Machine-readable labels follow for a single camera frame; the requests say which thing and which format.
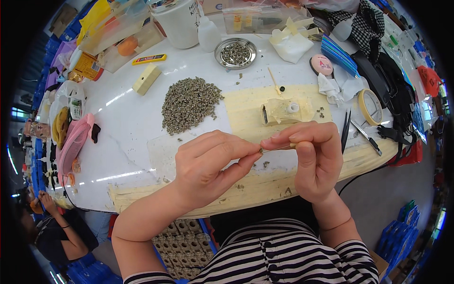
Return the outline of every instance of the white ceramic tube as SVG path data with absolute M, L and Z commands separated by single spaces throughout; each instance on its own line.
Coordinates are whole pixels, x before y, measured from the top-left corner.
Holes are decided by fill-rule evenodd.
M 291 114 L 294 113 L 294 112 L 297 112 L 299 110 L 300 110 L 300 106 L 297 103 L 295 103 L 295 102 L 291 102 L 289 104 L 289 106 L 287 107 L 287 112 L 291 113 Z

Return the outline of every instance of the pile of small pellets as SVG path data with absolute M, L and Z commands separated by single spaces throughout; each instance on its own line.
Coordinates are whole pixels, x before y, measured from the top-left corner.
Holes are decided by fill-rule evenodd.
M 205 83 L 202 78 L 186 78 L 169 87 L 164 100 L 162 114 L 163 128 L 170 135 L 196 127 L 205 116 L 214 114 L 214 105 L 223 100 L 221 91 L 213 83 Z
M 243 64 L 251 56 L 250 50 L 242 44 L 234 43 L 226 46 L 221 51 L 222 59 L 230 64 Z

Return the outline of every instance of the pink round container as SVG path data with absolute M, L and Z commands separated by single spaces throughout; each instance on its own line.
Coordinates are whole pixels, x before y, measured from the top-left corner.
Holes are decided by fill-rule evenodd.
M 314 55 L 309 61 L 309 64 L 317 75 L 322 73 L 323 75 L 328 76 L 333 73 L 333 65 L 331 64 L 331 61 L 324 55 Z

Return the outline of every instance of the tweezers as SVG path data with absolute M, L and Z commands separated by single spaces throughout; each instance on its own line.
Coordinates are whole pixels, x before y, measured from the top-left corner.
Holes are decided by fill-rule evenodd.
M 342 130 L 342 137 L 340 139 L 341 145 L 342 145 L 342 154 L 344 153 L 345 145 L 347 144 L 348 129 L 350 128 L 351 108 L 350 108 L 350 113 L 348 114 L 348 118 L 347 118 L 347 113 L 348 113 L 348 111 L 345 112 L 344 129 Z

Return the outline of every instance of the worker's hand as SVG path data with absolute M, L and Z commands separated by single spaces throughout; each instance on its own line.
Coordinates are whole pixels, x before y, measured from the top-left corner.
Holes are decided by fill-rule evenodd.
M 49 214 L 51 214 L 52 216 L 59 214 L 57 206 L 52 200 L 52 197 L 47 192 L 40 190 L 38 198 L 41 200 L 41 203 L 43 204 L 46 211 L 49 212 Z
M 260 145 L 219 130 L 181 145 L 175 155 L 177 176 L 172 182 L 183 206 L 206 206 L 251 170 L 261 156 Z M 237 163 L 222 170 L 230 161 Z
M 297 143 L 298 170 L 295 189 L 309 202 L 324 201 L 341 173 L 341 139 L 334 123 L 301 122 L 262 140 L 264 149 L 273 150 Z

